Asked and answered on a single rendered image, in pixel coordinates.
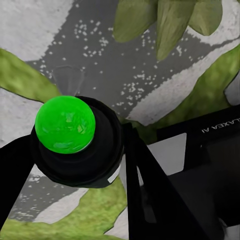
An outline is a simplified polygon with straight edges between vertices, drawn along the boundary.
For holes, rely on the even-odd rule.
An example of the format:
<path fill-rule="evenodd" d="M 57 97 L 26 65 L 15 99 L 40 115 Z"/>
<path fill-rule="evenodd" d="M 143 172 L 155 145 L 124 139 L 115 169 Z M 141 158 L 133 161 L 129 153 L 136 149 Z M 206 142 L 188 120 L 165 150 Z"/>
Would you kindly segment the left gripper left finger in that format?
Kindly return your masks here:
<path fill-rule="evenodd" d="M 30 142 L 31 134 L 0 148 L 0 231 L 35 164 Z"/>

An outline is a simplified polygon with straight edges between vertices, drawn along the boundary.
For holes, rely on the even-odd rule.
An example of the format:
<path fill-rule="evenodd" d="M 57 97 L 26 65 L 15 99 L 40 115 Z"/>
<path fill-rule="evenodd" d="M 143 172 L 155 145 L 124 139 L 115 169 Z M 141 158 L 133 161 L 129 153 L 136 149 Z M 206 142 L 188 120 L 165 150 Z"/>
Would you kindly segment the insectifuge atomizer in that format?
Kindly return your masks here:
<path fill-rule="evenodd" d="M 125 154 L 121 122 L 103 102 L 76 96 L 82 70 L 62 65 L 52 76 L 61 96 L 37 112 L 29 147 L 35 164 L 51 181 L 65 186 L 110 186 Z"/>

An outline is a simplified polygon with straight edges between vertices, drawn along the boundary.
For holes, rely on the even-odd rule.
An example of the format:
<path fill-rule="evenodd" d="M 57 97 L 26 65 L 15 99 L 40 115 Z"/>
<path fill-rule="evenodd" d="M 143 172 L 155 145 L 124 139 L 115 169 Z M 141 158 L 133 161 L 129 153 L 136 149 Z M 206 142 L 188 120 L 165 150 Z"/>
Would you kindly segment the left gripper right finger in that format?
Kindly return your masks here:
<path fill-rule="evenodd" d="M 210 240 L 145 142 L 126 133 L 124 152 L 129 240 Z M 156 223 L 145 220 L 137 166 Z"/>

